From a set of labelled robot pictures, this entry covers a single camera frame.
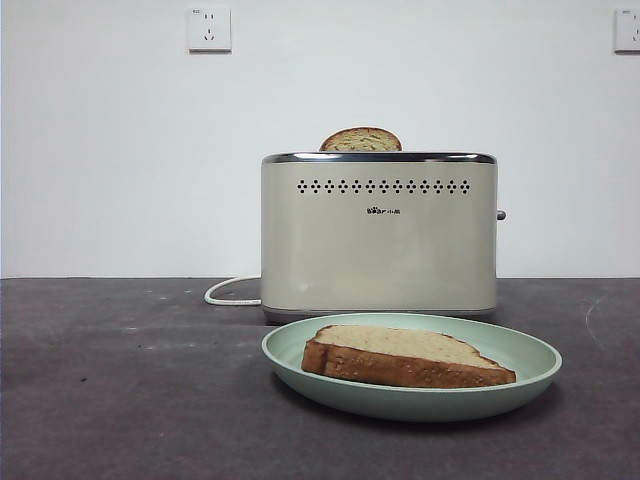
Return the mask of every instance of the toaster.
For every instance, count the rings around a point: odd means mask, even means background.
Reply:
[[[496,307],[497,163],[478,153],[311,152],[262,161],[262,308],[476,317]]]

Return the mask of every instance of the toaster brand logo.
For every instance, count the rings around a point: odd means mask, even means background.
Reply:
[[[370,207],[370,208],[367,208],[367,214],[368,215],[382,215],[382,214],[400,215],[400,209],[399,208],[384,209],[384,208],[378,208],[378,207]]]

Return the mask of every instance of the toaster chrome top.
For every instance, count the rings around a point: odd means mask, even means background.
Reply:
[[[269,155],[262,164],[290,162],[471,162],[496,164],[484,153],[463,152],[295,152]]]

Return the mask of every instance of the plate rim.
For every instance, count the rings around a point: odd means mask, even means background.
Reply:
[[[286,330],[287,328],[293,328],[297,325],[300,325],[302,323],[310,323],[312,321],[317,321],[317,320],[328,320],[328,319],[333,319],[333,318],[342,318],[342,317],[359,317],[359,316],[383,316],[383,315],[394,315],[394,316],[406,316],[406,317],[428,317],[428,318],[436,318],[436,319],[447,319],[447,320],[456,320],[459,322],[463,322],[463,323],[472,323],[472,324],[477,324],[483,327],[487,327],[487,328],[497,328],[497,329],[501,329],[501,330],[506,330],[509,332],[513,332],[516,333],[518,335],[522,335],[525,337],[528,337],[538,343],[540,343],[542,346],[544,346],[545,348],[547,348],[549,351],[551,351],[551,353],[554,356],[555,362],[553,364],[553,366],[548,369],[547,371],[545,371],[544,373],[541,373],[540,375],[536,375],[535,377],[531,377],[529,379],[526,380],[521,380],[521,381],[516,381],[513,383],[506,383],[503,385],[493,385],[493,386],[488,386],[488,387],[463,387],[463,388],[434,388],[434,387],[396,387],[396,386],[392,386],[392,385],[378,385],[378,384],[374,384],[374,383],[364,383],[364,382],[358,382],[355,380],[343,380],[340,378],[333,378],[333,377],[326,377],[324,375],[318,375],[316,373],[311,373],[311,372],[305,372],[304,370],[302,370],[302,368],[297,367],[297,368],[293,368],[289,365],[287,365],[286,363],[282,362],[280,359],[278,359],[275,355],[273,355],[269,349],[267,348],[267,343],[269,342],[269,340],[277,335],[278,333],[282,332],[283,330]],[[513,328],[508,328],[508,327],[503,327],[501,325],[493,325],[490,323],[485,323],[485,322],[478,322],[476,320],[468,320],[466,318],[458,318],[458,317],[447,317],[444,315],[425,315],[425,314],[420,314],[420,313],[407,313],[407,312],[361,312],[361,313],[343,313],[343,314],[337,314],[337,315],[326,315],[326,316],[320,316],[320,317],[312,317],[312,318],[307,318],[304,320],[298,320],[296,322],[291,322],[288,323],[287,325],[282,325],[280,327],[277,327],[275,329],[273,329],[272,331],[270,331],[269,333],[267,333],[263,339],[262,339],[262,352],[265,354],[265,356],[273,363],[279,365],[280,367],[284,368],[285,370],[288,370],[296,375],[302,375],[302,376],[306,376],[309,378],[313,378],[315,380],[321,380],[321,381],[325,381],[325,382],[330,382],[330,383],[336,383],[338,385],[345,385],[345,386],[356,386],[356,387],[361,387],[361,388],[369,388],[369,389],[373,389],[373,390],[384,390],[384,391],[393,391],[393,392],[407,392],[407,393],[435,393],[435,394],[456,394],[456,393],[476,393],[476,392],[492,392],[492,391],[500,391],[500,390],[508,390],[508,389],[514,389],[514,388],[523,388],[526,387],[528,385],[532,385],[532,384],[536,384],[539,383],[543,380],[546,380],[548,378],[552,378],[557,372],[558,370],[560,370],[560,368],[562,367],[562,355],[560,354],[560,352],[553,347],[552,345],[550,345],[549,343],[545,342],[544,340],[541,340],[537,337],[534,337],[533,335],[529,335],[528,333],[524,333],[524,332],[520,332],[519,330],[515,330]]]

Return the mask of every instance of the green plate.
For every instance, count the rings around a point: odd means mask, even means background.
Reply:
[[[452,335],[516,372],[516,382],[494,387],[405,388],[372,385],[308,373],[300,368],[305,342],[326,325],[380,325]],[[410,313],[356,313],[310,318],[276,328],[262,340],[275,373],[323,405],[368,417],[450,422],[490,417],[540,395],[562,365],[560,353],[530,335],[460,318]]]

